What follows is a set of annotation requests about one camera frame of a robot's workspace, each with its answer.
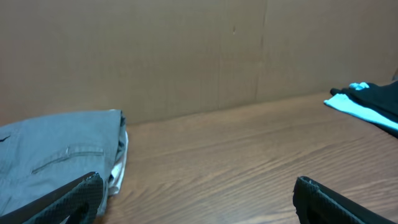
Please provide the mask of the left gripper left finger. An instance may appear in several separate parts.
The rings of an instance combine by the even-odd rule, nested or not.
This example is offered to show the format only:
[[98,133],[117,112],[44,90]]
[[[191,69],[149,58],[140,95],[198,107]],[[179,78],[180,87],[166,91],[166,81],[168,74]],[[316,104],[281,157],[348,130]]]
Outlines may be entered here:
[[89,172],[1,217],[1,223],[92,224],[103,199],[103,180]]

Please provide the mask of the grey shorts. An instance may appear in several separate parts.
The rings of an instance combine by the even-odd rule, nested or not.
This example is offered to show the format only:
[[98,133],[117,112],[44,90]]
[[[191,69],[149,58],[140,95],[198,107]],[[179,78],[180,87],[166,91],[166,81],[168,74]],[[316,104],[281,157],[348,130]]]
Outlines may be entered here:
[[89,172],[103,180],[97,214],[104,215],[111,171],[126,148],[120,110],[53,114],[2,126],[1,215]]

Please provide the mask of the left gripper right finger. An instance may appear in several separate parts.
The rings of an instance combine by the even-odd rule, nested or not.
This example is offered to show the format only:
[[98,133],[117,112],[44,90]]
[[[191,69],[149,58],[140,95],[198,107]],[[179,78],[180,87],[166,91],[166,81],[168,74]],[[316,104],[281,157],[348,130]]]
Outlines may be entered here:
[[293,205],[300,224],[395,224],[307,176],[296,180]]

